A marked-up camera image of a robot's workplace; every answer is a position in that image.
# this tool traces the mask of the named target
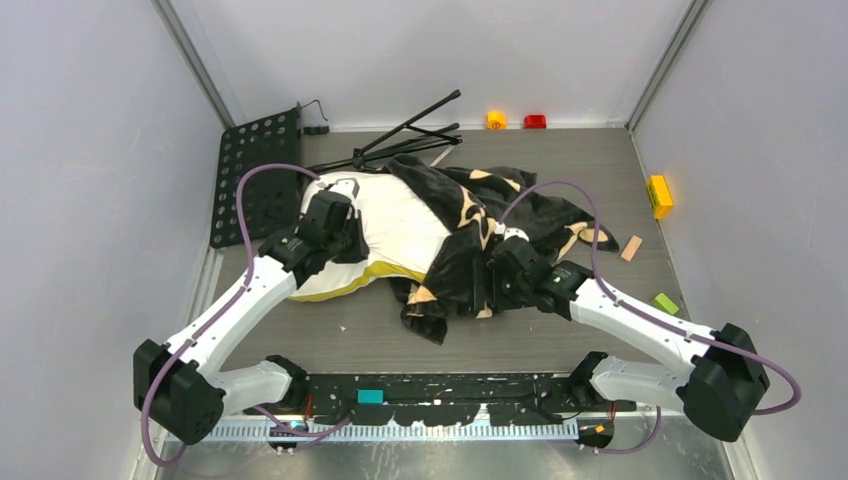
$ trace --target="yellow block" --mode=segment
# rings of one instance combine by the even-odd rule
[[[503,130],[506,128],[506,115],[494,111],[487,113],[486,128],[489,130]]]
[[[648,198],[651,199],[651,206],[654,208],[654,218],[659,220],[665,217],[671,211],[671,207],[674,206],[674,201],[671,200],[671,192],[668,191],[668,185],[665,183],[665,177],[651,175],[645,187],[648,189]]]

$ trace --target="wall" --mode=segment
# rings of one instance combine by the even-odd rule
[[[690,0],[173,0],[239,123],[320,98],[334,128],[623,124]],[[316,112],[309,112],[317,121]]]
[[[222,127],[150,2],[0,7],[0,478],[127,478],[131,358],[185,321]]]
[[[774,478],[842,478],[848,414],[848,4],[717,1],[636,131],[675,210],[662,228],[692,317],[747,329],[799,406],[754,419]],[[788,397],[772,374],[764,400]]]

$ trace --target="yellow trim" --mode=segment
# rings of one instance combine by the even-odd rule
[[[331,298],[341,297],[342,295],[347,295],[360,287],[368,285],[368,282],[370,282],[374,277],[406,277],[411,278],[418,283],[424,281],[424,274],[421,272],[415,272],[408,268],[401,267],[400,265],[376,261],[365,267],[365,270],[362,271],[362,275],[360,275],[359,278],[355,278],[352,282],[341,288],[337,288],[329,292],[315,293],[313,295],[292,295],[289,299],[294,300],[295,302],[321,302]]]

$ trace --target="black blanket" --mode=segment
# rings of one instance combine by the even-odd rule
[[[431,168],[410,155],[393,158],[383,169],[403,180],[450,232],[420,285],[391,279],[395,296],[404,304],[404,325],[441,344],[448,318],[497,313],[471,300],[473,272],[493,245],[495,220],[519,193],[536,183],[536,174],[511,167]],[[588,212],[563,198],[536,192],[521,201],[505,223],[524,230],[533,247],[554,260],[562,258],[575,240],[591,243],[594,228]],[[606,229],[599,237],[600,250],[618,251]]]

